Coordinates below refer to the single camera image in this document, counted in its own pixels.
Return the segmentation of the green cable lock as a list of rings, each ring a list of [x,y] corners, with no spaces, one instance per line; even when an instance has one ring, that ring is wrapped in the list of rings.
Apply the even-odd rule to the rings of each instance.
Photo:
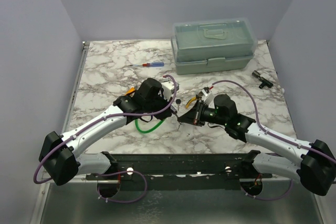
[[[143,117],[141,117],[140,119],[136,119],[134,121],[136,130],[141,134],[150,134],[156,131],[165,122],[165,119],[162,119],[162,120],[158,120],[155,124],[153,124],[151,127],[148,127],[146,129],[143,129],[141,127],[140,121],[143,122],[144,124],[151,124],[153,120],[154,120],[154,116],[148,116],[148,119],[143,118]]]

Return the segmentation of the black head silver key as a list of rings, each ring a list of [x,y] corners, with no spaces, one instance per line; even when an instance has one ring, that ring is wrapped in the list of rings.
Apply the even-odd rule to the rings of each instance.
[[[179,111],[180,110],[180,105],[182,103],[181,99],[176,99],[175,103],[176,103],[176,106],[177,106],[177,111]]]

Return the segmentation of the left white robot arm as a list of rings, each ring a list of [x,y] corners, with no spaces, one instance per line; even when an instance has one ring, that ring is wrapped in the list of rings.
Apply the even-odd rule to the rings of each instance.
[[[49,180],[61,186],[81,174],[100,174],[104,179],[116,175],[117,163],[107,152],[87,155],[84,151],[110,132],[124,127],[143,116],[164,120],[173,114],[172,103],[179,84],[171,75],[159,82],[147,78],[140,87],[118,97],[111,106],[82,126],[57,134],[49,133],[39,154],[39,165],[34,173],[34,183],[41,168]]]

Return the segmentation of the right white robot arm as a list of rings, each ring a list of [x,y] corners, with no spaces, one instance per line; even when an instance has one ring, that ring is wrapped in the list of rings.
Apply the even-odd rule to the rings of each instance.
[[[235,102],[226,94],[214,98],[213,108],[203,100],[196,101],[189,111],[178,117],[178,121],[195,126],[221,125],[230,137],[274,152],[274,156],[253,152],[241,165],[246,177],[280,175],[300,182],[305,189],[319,196],[325,196],[335,180],[335,157],[325,142],[315,140],[310,143],[279,134],[238,113]]]

